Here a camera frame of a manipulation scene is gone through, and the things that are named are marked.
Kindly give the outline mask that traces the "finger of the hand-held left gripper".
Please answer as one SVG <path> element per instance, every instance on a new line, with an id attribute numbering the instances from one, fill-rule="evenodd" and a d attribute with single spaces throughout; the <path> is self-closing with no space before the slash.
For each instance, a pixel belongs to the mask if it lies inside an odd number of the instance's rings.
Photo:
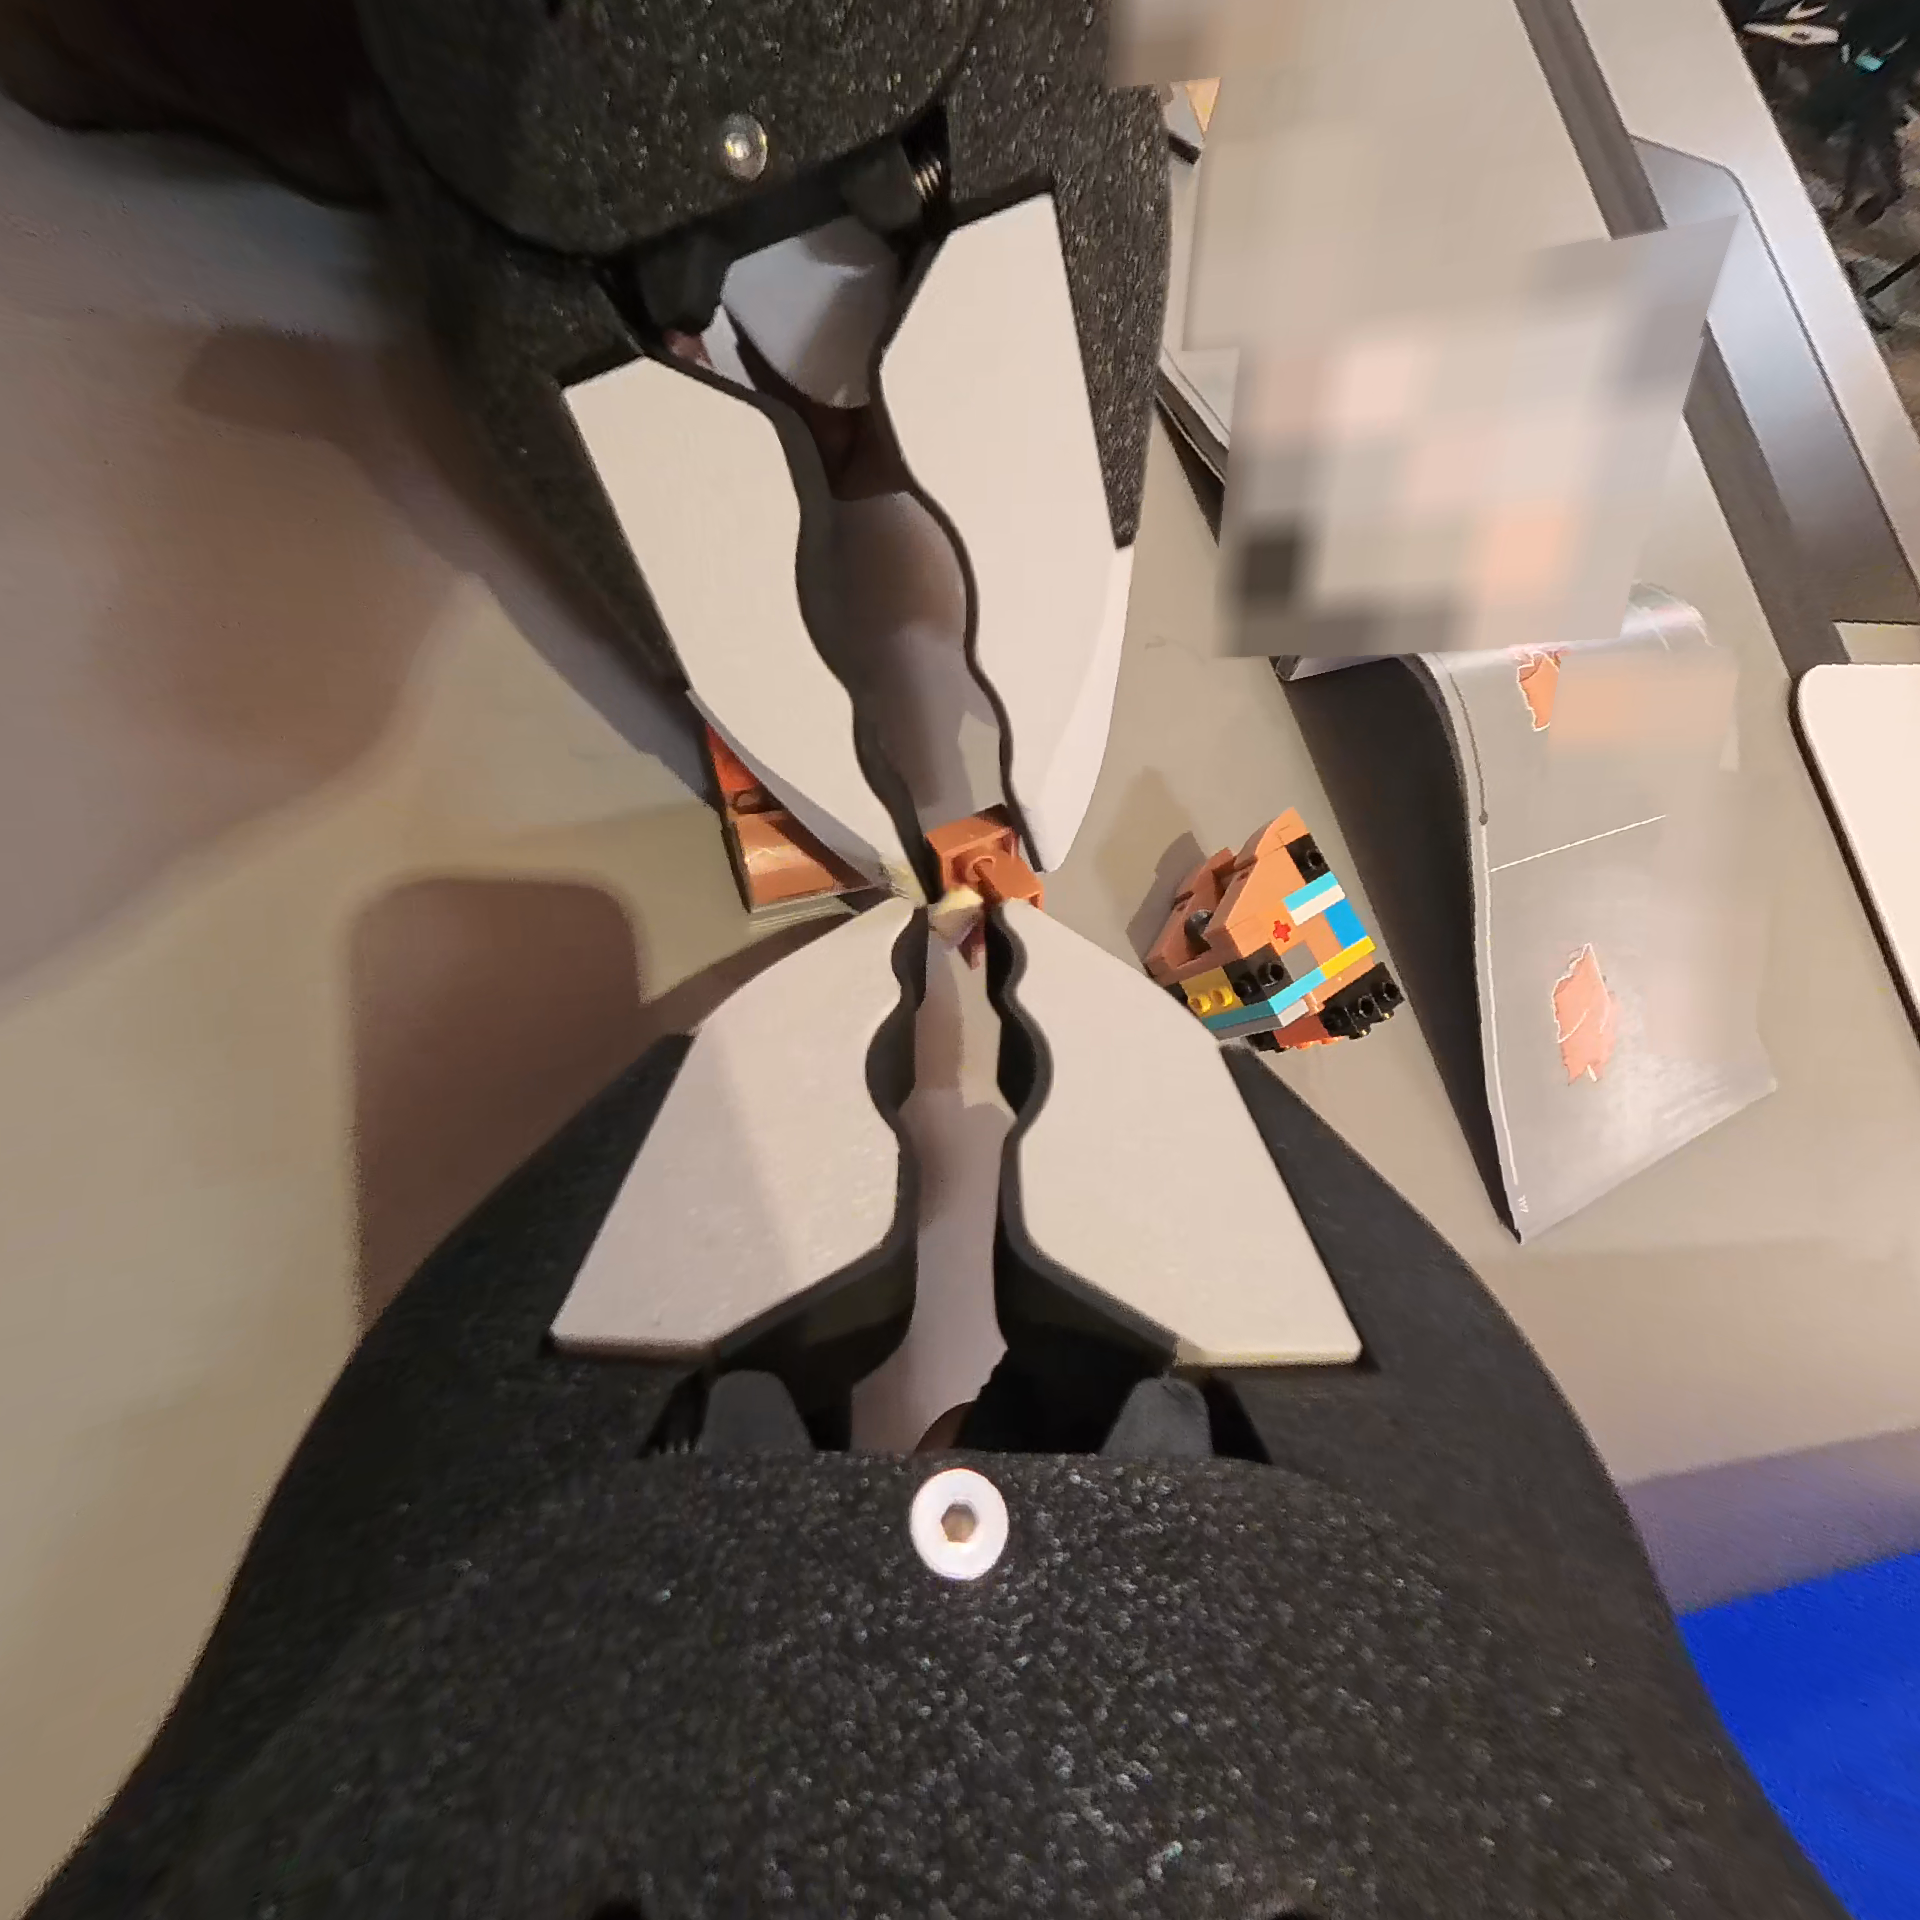
<path id="1" fill-rule="evenodd" d="M 699 716 L 828 853 L 916 904 L 909 816 L 861 765 L 854 702 L 808 619 L 830 496 L 801 421 L 653 356 L 562 401 Z"/>
<path id="2" fill-rule="evenodd" d="M 968 574 L 1006 797 L 1058 870 L 1106 756 L 1134 549 L 1118 545 L 1051 195 L 961 225 L 881 349 L 881 410 Z"/>

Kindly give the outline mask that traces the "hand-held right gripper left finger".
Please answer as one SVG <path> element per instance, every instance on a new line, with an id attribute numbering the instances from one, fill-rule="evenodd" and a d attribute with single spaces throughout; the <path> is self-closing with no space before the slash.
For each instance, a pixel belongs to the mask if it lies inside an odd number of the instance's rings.
<path id="1" fill-rule="evenodd" d="M 707 1018 L 552 1325 L 564 1354 L 882 1361 L 899 1344 L 925 953 L 925 914 L 881 904 Z"/>

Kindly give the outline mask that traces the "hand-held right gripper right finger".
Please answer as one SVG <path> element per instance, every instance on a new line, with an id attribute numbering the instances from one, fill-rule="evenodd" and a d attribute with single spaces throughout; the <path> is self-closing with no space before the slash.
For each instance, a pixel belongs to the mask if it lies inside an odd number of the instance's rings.
<path id="1" fill-rule="evenodd" d="M 1006 904 L 990 924 L 998 1324 L 1205 1370 L 1349 1364 L 1361 1336 L 1220 1045 L 1132 965 Z"/>

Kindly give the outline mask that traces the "brown angled toy brick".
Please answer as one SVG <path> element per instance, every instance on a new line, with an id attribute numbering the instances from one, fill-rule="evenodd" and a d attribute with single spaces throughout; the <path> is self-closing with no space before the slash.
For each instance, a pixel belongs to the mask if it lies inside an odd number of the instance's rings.
<path id="1" fill-rule="evenodd" d="M 938 869 L 938 888 L 928 897 L 928 907 L 938 905 L 954 888 L 971 888 L 981 894 L 981 914 L 1008 904 L 1044 910 L 1042 876 L 1027 862 L 1020 833 L 1003 806 L 930 828 L 925 848 Z"/>

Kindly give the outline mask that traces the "multicoloured toy brick model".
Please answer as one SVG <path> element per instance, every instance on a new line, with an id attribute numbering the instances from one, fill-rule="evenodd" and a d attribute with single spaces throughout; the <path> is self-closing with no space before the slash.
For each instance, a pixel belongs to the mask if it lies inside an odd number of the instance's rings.
<path id="1" fill-rule="evenodd" d="M 1294 806 L 1193 867 L 1142 969 L 1216 1041 L 1362 1041 L 1403 1005 L 1370 928 Z"/>

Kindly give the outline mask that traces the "orange toy brick assembly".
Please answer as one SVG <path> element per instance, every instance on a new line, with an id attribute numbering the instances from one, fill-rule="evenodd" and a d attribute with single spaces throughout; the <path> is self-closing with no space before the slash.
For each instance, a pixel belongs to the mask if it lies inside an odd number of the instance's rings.
<path id="1" fill-rule="evenodd" d="M 828 851 L 717 726 L 704 724 L 704 748 L 736 889 L 756 928 L 840 918 L 894 894 Z"/>

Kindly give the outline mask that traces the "grey instruction booklet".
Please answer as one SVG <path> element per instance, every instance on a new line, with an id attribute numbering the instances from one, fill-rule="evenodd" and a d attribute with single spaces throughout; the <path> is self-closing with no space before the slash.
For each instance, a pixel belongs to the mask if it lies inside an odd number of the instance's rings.
<path id="1" fill-rule="evenodd" d="M 1634 584 L 1618 633 L 1277 656 L 1497 1217 L 1537 1242 L 1773 1088 L 1739 652 Z"/>

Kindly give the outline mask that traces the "white rounded board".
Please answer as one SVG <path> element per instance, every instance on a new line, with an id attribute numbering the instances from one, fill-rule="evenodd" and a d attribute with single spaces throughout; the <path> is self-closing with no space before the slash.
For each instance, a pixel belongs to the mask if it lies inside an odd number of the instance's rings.
<path id="1" fill-rule="evenodd" d="M 1917 1026 L 1917 665 L 1818 662 L 1793 688 L 1793 726 Z"/>

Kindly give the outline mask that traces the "large blue plastic bin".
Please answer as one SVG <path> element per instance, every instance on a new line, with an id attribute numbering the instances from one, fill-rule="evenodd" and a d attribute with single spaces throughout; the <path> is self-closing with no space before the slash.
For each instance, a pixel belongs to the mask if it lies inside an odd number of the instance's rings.
<path id="1" fill-rule="evenodd" d="M 1713 1701 L 1849 1913 L 1917 1915 L 1917 1555 L 1677 1620 Z"/>

